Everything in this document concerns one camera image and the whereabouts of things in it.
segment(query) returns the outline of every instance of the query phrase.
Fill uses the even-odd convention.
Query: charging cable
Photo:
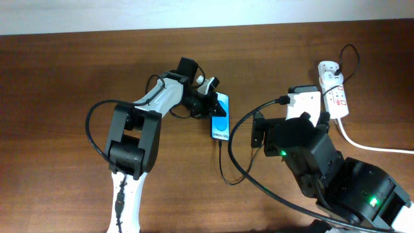
[[[359,145],[358,143],[354,142],[353,140],[351,140],[347,133],[345,132],[343,125],[342,125],[342,121],[341,118],[337,118],[336,119],[337,124],[339,125],[339,128],[341,130],[341,133],[343,135],[343,137],[345,138],[346,141],[348,141],[349,143],[351,143],[353,146],[356,146],[357,148],[361,148],[364,150],[372,150],[372,151],[381,151],[381,152],[393,152],[393,153],[407,153],[407,154],[414,154],[414,151],[409,151],[409,150],[397,150],[397,149],[385,149],[385,148],[373,148],[370,146],[363,146],[363,145]]]

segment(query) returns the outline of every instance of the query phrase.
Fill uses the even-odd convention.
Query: blue smartphone
[[[217,93],[217,100],[221,107],[226,111],[226,116],[212,117],[212,138],[219,140],[228,140],[230,136],[230,115],[228,112],[228,96]]]

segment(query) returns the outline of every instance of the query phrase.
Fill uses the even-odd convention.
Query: phone in robotic hand
[[[226,111],[226,116],[212,116],[212,138],[218,140],[228,140],[230,137],[228,96],[222,93],[217,93],[217,100],[221,104],[221,107]]]

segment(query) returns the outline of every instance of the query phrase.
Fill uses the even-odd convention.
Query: brown wooden surface
[[[411,20],[2,36],[0,232],[105,232],[112,180],[85,137],[86,112],[107,98],[140,99],[149,75],[174,69],[181,56],[220,79],[218,91],[230,96],[234,125],[288,87],[316,83],[317,64],[338,61],[340,49],[352,42],[362,61],[345,85],[348,135],[364,145],[414,149],[413,39]],[[345,75],[355,61],[352,50],[345,52]],[[112,110],[103,106],[92,118],[102,146]],[[282,117],[286,109],[272,106],[264,112]],[[143,232],[239,232],[312,221],[249,182],[225,185],[209,125],[170,115],[163,119],[158,159],[142,196]],[[414,156],[359,150],[331,125],[332,141],[345,157],[385,169],[413,197]],[[245,166],[250,130],[251,121],[234,142],[235,156]],[[252,176],[317,211],[280,160],[260,153]],[[239,176],[227,156],[223,166],[227,177]]]

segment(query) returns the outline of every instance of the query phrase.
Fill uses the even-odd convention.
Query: green led
[[[369,204],[370,204],[372,207],[375,207],[375,206],[376,206],[376,204],[378,204],[378,200],[377,200],[375,197],[373,197],[373,198],[371,199],[371,201],[369,202]]]

